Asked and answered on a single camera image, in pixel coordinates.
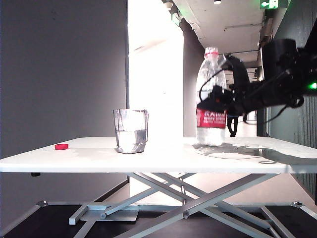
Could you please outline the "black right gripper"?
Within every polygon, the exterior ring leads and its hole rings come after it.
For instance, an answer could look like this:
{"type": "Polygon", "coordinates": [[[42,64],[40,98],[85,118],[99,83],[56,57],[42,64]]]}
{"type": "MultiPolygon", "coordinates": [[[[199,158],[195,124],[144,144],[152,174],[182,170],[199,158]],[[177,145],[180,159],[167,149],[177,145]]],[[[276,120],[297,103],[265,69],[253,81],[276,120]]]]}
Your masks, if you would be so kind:
{"type": "Polygon", "coordinates": [[[241,116],[256,111],[256,102],[249,98],[251,87],[248,85],[229,85],[229,89],[223,89],[215,85],[208,96],[197,104],[200,110],[241,116]]]}

